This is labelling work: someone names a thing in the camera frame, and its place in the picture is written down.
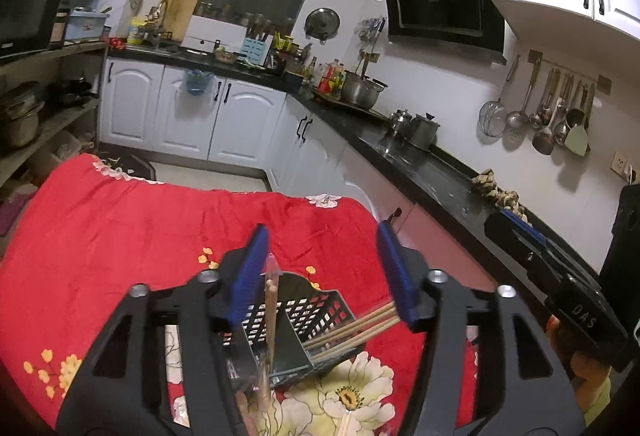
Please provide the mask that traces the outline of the person's right hand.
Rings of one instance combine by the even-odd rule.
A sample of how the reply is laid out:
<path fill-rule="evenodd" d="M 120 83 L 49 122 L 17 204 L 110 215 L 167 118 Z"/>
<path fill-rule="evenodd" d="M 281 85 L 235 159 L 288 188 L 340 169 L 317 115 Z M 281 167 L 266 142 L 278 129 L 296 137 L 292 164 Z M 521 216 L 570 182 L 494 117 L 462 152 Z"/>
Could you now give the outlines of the person's right hand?
<path fill-rule="evenodd" d="M 561 342 L 561 320 L 550 316 L 546 335 L 570 375 L 575 399 L 589 426 L 611 401 L 612 368 L 577 349 L 570 349 Z"/>

